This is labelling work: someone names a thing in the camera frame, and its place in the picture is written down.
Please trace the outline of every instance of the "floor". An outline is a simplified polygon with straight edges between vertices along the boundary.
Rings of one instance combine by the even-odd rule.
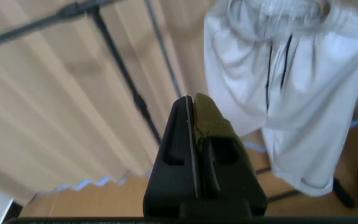
[[[266,154],[248,151],[255,169],[269,167]],[[323,197],[297,195],[270,203],[267,215],[358,215],[358,127],[349,132],[345,149],[335,176],[357,202],[357,208],[344,207],[334,194]],[[271,173],[258,176],[265,193],[271,197],[282,194],[291,187]],[[125,185],[107,183],[103,187],[89,185],[79,192],[65,190],[31,201],[21,217],[141,217],[142,200],[148,179],[131,176]]]

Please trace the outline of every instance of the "brown floor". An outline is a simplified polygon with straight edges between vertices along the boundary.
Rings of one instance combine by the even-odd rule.
[[[269,166],[265,154],[249,151],[255,169]],[[357,208],[345,208],[334,194],[323,197],[298,195],[270,203],[267,215],[358,215],[358,127],[349,132],[345,149],[337,166],[336,177],[357,202]],[[268,196],[281,194],[291,187],[271,173],[258,176]],[[22,217],[140,217],[142,199],[148,180],[132,176],[123,186],[108,183],[89,185],[76,192],[65,190],[36,198],[24,207]]]

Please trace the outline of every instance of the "drawstring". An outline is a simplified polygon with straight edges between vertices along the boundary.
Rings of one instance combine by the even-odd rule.
[[[270,52],[268,53],[268,68],[267,68],[267,81],[266,81],[266,110],[269,109],[269,82],[270,82],[270,64],[272,63],[273,43],[270,43]]]
[[[281,78],[281,85],[280,85],[281,90],[283,89],[284,78],[285,78],[285,74],[287,72],[287,60],[288,60],[288,52],[290,51],[291,40],[292,40],[292,34],[291,34],[290,38],[288,39],[286,50],[285,50],[284,71],[283,71],[283,77]]]

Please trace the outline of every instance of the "white pants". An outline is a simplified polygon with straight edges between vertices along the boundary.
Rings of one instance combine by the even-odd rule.
[[[274,175],[311,196],[332,190],[358,96],[358,12],[328,4],[221,0],[204,21],[210,97],[239,136],[262,128]]]

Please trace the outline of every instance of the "curtain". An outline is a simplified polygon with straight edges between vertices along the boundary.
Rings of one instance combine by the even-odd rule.
[[[0,31],[70,1],[0,0]],[[172,103],[207,93],[203,21],[215,0],[123,0],[101,14],[162,136]],[[170,67],[165,61],[169,59]],[[175,80],[170,76],[173,71]],[[260,133],[241,136],[263,146]],[[144,175],[158,144],[86,16],[0,45],[0,190],[19,203],[58,186]]]

